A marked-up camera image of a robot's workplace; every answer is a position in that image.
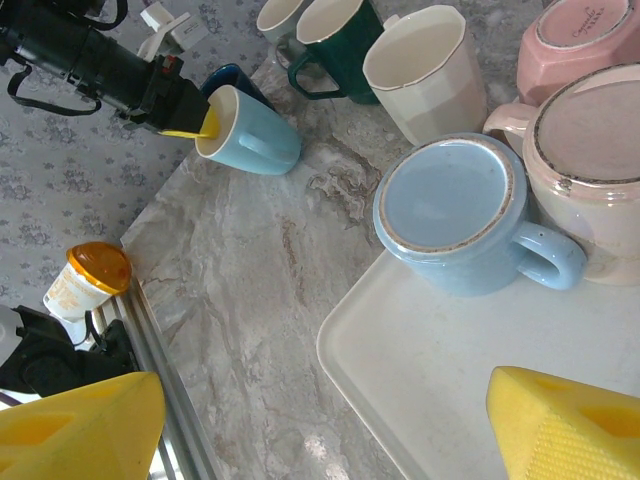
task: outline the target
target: small bottle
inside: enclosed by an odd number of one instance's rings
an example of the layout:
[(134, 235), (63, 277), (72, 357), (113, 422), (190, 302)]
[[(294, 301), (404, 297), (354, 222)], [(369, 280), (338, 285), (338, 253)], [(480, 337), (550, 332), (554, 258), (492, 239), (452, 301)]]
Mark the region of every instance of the small bottle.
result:
[(60, 320), (84, 325), (86, 310), (129, 288), (131, 262), (116, 246), (104, 242), (77, 245), (67, 251), (67, 260), (43, 299)]

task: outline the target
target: marble countertop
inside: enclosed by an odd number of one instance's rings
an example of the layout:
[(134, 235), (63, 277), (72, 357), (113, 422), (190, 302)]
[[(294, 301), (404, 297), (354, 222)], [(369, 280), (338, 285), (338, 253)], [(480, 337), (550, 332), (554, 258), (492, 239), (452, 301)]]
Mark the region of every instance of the marble countertop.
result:
[[(400, 14), (429, 2), (404, 3)], [(510, 101), (519, 38), (542, 4), (447, 3), (470, 19), (492, 105)], [(257, 176), (192, 152), (123, 244), (222, 479), (402, 478), (322, 371), (315, 341), (382, 252), (373, 196), (411, 146), (382, 107), (306, 101), (271, 64), (254, 79), (304, 138), (299, 165)]]

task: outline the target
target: blue mug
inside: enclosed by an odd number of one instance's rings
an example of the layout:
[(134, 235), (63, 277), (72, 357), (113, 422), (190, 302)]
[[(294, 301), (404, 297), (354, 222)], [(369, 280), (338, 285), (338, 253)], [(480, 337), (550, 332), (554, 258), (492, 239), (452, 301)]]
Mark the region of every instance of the blue mug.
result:
[(202, 87), (200, 87), (200, 92), (202, 92), (206, 98), (209, 98), (213, 92), (223, 85), (232, 85), (241, 92), (244, 92), (265, 104), (274, 112), (276, 111), (276, 108), (269, 100), (267, 100), (267, 97), (262, 94), (258, 86), (253, 83), (253, 80), (251, 80), (249, 76), (235, 63), (230, 63), (224, 67), (220, 67), (218, 70), (213, 72), (202, 84)]
[(582, 279), (586, 256), (573, 240), (531, 223), (527, 197), (522, 162), (505, 145), (447, 135), (386, 173), (374, 224), (393, 255), (453, 295), (495, 292), (519, 273), (569, 289)]
[(200, 156), (263, 175), (285, 174), (300, 158), (298, 133), (255, 98), (224, 85), (209, 103), (218, 115), (220, 134), (216, 139), (196, 139)]

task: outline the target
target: white tray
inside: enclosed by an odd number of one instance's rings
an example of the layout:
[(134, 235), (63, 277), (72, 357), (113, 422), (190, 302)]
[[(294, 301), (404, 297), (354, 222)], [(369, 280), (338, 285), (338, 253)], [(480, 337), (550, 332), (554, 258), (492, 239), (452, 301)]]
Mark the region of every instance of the white tray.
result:
[(385, 252), (325, 320), (318, 355), (407, 478), (504, 479), (485, 410), (493, 368), (640, 396), (640, 288), (556, 292), (521, 276), (461, 299)]

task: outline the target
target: dark green mug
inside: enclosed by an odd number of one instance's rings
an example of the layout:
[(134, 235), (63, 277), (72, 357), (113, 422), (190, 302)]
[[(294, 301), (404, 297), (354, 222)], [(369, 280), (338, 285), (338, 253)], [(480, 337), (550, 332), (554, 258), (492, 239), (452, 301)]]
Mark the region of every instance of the dark green mug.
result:
[[(370, 0), (315, 0), (298, 21), (298, 40), (307, 51), (289, 66), (289, 83), (310, 100), (349, 97), (364, 105), (379, 103), (362, 65), (382, 32)], [(298, 72), (308, 63), (320, 64), (338, 90), (309, 92), (301, 87)]]

